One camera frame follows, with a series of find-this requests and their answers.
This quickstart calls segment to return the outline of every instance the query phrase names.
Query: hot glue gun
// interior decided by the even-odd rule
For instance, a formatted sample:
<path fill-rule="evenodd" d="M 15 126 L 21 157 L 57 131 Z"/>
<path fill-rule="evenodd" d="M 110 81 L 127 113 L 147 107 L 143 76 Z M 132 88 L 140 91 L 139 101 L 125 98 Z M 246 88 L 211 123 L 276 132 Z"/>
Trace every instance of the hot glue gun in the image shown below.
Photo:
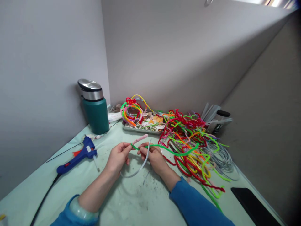
<path fill-rule="evenodd" d="M 33 226 L 34 223 L 35 223 L 35 220 L 38 216 L 38 213 L 48 195 L 48 193 L 50 192 L 50 190 L 52 189 L 52 187 L 54 186 L 54 184 L 56 183 L 56 181 L 59 179 L 60 176 L 62 176 L 63 174 L 69 172 L 73 167 L 75 167 L 80 161 L 82 161 L 85 157 L 88 157 L 88 158 L 93 158 L 94 159 L 94 162 L 95 162 L 95 165 L 96 165 L 96 155 L 97 155 L 97 150 L 95 150 L 95 145 L 93 144 L 93 141 L 91 140 L 90 137 L 86 136 L 85 135 L 85 138 L 84 138 L 84 141 L 83 141 L 83 144 L 84 144 L 84 147 L 82 148 L 81 151 L 79 152 L 76 152 L 76 154 L 74 154 L 74 158 L 71 159 L 71 161 L 67 162 L 66 164 L 64 165 L 61 165 L 59 166 L 57 169 L 56 169 L 56 172 L 57 172 L 57 176 L 56 178 L 54 179 L 54 181 L 52 182 L 49 190 L 47 191 L 46 195 L 44 196 L 37 212 L 35 213 L 34 215 L 34 218 L 32 219 L 32 222 L 30 224 L 30 226 Z"/>
<path fill-rule="evenodd" d="M 56 169 L 57 174 L 64 174 L 69 172 L 73 167 L 75 167 L 80 161 L 82 161 L 85 157 L 94 158 L 97 155 L 97 150 L 95 149 L 95 145 L 90 137 L 85 135 L 84 141 L 82 142 L 84 147 L 82 148 L 81 152 L 78 153 L 71 161 L 67 162 L 64 165 L 59 166 Z"/>

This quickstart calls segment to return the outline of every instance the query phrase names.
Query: black phone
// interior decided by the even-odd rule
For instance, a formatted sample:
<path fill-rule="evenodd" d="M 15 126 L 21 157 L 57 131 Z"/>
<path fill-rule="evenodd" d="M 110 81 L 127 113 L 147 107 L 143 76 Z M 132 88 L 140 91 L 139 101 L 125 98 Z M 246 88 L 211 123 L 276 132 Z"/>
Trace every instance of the black phone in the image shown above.
<path fill-rule="evenodd" d="M 248 213 L 256 226 L 280 226 L 278 221 L 262 205 L 248 188 L 231 188 L 240 204 Z"/>

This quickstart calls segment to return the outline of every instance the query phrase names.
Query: metal tray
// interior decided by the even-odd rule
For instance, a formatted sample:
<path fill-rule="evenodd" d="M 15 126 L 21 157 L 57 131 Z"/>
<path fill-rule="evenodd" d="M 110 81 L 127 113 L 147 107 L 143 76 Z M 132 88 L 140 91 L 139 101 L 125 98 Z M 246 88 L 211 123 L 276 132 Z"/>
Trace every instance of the metal tray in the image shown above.
<path fill-rule="evenodd" d="M 125 126 L 125 124 L 126 124 L 126 122 L 123 121 L 122 122 L 122 128 L 124 130 L 131 131 L 131 132 L 148 133 L 148 134 L 154 134 L 154 135 L 161 135 L 163 133 L 163 131 L 151 131 L 151 130 L 144 130 L 144 129 L 136 129 L 136 128 L 133 128 L 133 127 L 127 127 L 127 126 Z"/>

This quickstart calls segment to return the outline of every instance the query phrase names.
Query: cylindrical container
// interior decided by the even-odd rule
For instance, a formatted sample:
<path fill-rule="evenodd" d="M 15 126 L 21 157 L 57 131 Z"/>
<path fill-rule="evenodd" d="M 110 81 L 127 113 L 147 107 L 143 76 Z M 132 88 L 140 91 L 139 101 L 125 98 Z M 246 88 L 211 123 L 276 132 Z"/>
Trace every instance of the cylindrical container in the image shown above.
<path fill-rule="evenodd" d="M 109 130 L 107 101 L 103 97 L 101 86 L 89 79 L 77 81 L 82 90 L 82 103 L 94 134 L 103 134 Z"/>
<path fill-rule="evenodd" d="M 217 134 L 224 125 L 224 122 L 221 123 L 217 123 L 217 122 L 224 120 L 229 116 L 230 116 L 229 112 L 218 110 L 216 112 L 215 118 L 212 120 L 213 122 L 208 127 L 208 132 L 211 133 L 212 135 Z"/>

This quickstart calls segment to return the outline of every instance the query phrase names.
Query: left hand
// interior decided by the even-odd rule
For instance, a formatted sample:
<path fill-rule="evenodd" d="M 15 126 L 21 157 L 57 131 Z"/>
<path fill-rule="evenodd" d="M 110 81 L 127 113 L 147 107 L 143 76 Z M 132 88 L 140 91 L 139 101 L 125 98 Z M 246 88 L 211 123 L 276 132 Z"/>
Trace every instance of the left hand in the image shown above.
<path fill-rule="evenodd" d="M 131 150 L 134 150 L 131 143 L 121 142 L 117 144 L 111 150 L 105 169 L 113 173 L 113 176 L 118 177 L 124 163 L 129 165 L 128 155 Z"/>

